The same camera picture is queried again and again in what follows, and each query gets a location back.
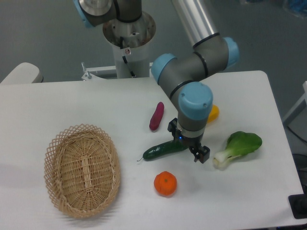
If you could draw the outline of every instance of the green leaf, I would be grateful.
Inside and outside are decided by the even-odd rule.
[[[245,156],[256,151],[262,145],[262,139],[254,133],[238,131],[230,135],[225,150],[231,150],[232,156]]]

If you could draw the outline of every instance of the woven basket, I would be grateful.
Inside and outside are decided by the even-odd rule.
[[[54,207],[74,218],[95,215],[118,193],[120,169],[111,138],[96,126],[60,132],[45,158],[45,181]]]

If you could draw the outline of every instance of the white vegetable stem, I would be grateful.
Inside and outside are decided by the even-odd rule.
[[[215,167],[217,168],[224,168],[225,166],[227,166],[227,164],[233,160],[238,156],[233,156],[232,154],[234,153],[233,150],[231,149],[225,149],[224,151],[220,151],[215,153],[214,155],[214,159],[213,159],[213,163],[215,165]]]

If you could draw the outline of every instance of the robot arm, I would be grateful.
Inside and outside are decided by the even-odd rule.
[[[96,26],[115,19],[117,25],[114,23],[110,29],[111,36],[106,37],[111,43],[119,44],[121,49],[125,48],[124,44],[130,48],[140,47],[150,41],[155,33],[154,23],[148,26],[150,20],[141,23],[141,0],[73,1],[85,25]],[[212,109],[213,94],[208,86],[199,81],[235,64],[239,59],[236,43],[231,38],[220,36],[204,1],[172,0],[194,52],[182,60],[172,54],[164,54],[152,65],[154,78],[178,110],[178,117],[169,123],[168,131],[175,140],[189,146],[195,161],[201,163],[210,154],[210,149],[201,145],[201,139]],[[151,27],[154,30],[148,31],[147,28]]]
[[[203,0],[172,0],[193,46],[194,53],[183,60],[172,54],[160,56],[152,74],[175,108],[178,118],[168,126],[174,139],[189,146],[195,162],[204,163],[210,149],[201,145],[213,94],[203,80],[235,64],[239,59],[236,43],[221,38]]]

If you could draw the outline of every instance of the cucumber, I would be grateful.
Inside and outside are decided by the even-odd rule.
[[[183,145],[179,141],[168,141],[164,142],[160,145],[156,145],[148,149],[146,152],[143,154],[143,159],[145,161],[151,161],[154,160],[158,157],[167,155],[169,153],[174,153],[174,152],[180,152],[183,150],[186,150],[188,146]]]

